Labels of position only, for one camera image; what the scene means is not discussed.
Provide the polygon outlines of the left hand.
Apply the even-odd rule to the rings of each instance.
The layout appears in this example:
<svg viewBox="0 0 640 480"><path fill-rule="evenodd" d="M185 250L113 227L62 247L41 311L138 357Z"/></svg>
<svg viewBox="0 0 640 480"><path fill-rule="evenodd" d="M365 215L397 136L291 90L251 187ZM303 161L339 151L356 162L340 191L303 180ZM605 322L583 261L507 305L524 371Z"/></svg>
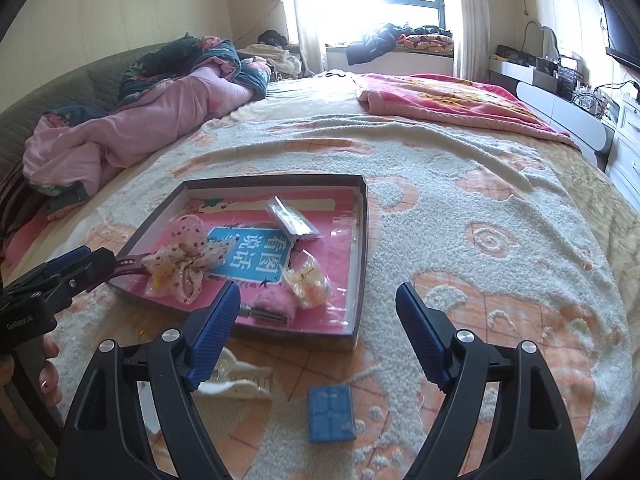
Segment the left hand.
<svg viewBox="0 0 640 480"><path fill-rule="evenodd" d="M41 397L47 406L57 406L62 400L62 391L58 386L58 370L51 362L60 353L58 345L49 337L42 337L44 364L39 373ZM4 387L11 381L14 373L14 361L10 356L1 357L1 411L9 413L13 404L6 395Z"/></svg>

